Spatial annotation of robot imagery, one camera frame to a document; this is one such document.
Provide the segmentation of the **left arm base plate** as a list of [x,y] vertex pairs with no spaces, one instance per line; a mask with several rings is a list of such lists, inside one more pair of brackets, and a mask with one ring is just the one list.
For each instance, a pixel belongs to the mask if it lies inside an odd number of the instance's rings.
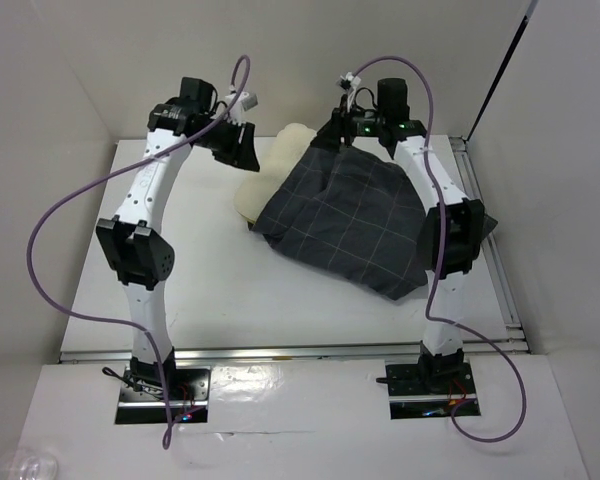
[[[106,367],[102,372],[121,382],[116,425],[165,424],[163,389],[159,384],[134,380],[129,367],[118,374]],[[177,423],[206,423],[209,414],[211,368],[184,368],[169,383],[169,408]]]

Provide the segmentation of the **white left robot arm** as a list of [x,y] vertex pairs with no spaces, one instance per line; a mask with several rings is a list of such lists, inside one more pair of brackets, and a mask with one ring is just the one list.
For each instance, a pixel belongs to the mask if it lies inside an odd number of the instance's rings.
[[175,250],[162,237],[165,208],[182,165],[194,147],[233,168],[257,172],[255,126],[245,119],[254,95],[230,86],[219,111],[215,87],[185,77],[178,96],[149,114],[145,156],[131,187],[111,218],[98,220],[95,233],[109,267],[129,302],[134,332],[130,376],[156,399],[176,390],[175,350],[166,325],[165,286]]

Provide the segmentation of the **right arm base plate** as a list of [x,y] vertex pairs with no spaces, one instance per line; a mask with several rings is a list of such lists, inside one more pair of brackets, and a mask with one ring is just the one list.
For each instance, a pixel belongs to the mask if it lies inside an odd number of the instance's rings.
[[376,383],[387,388],[392,420],[480,416],[473,373],[465,362],[458,373],[426,384],[415,364],[388,364]]

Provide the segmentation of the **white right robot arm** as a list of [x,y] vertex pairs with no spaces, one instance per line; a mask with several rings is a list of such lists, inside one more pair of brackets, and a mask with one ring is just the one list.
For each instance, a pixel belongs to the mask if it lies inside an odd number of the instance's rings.
[[456,384],[464,365],[458,321],[463,290],[480,252],[485,207],[456,185],[433,152],[430,132],[410,117],[408,87],[400,78],[377,83],[375,105],[357,105],[358,76],[340,77],[340,103],[318,131],[313,145],[349,146],[357,137],[375,138],[407,175],[425,211],[416,255],[427,273],[427,320],[416,371],[411,380],[428,393],[441,394]]

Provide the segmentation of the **white pillow yellow edge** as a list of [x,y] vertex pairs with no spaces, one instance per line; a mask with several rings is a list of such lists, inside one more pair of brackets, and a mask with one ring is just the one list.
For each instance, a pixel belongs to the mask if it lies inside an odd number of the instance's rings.
[[234,195],[234,209],[245,221],[258,219],[315,136],[314,129],[299,123],[288,124],[276,135],[260,160],[260,171],[249,173]]

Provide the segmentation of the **dark grey checked pillowcase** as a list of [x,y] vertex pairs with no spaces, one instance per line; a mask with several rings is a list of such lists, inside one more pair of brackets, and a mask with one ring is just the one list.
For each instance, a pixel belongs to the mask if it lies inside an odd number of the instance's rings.
[[258,219],[277,253],[398,301],[427,283],[425,211],[405,172],[356,147],[308,149]]

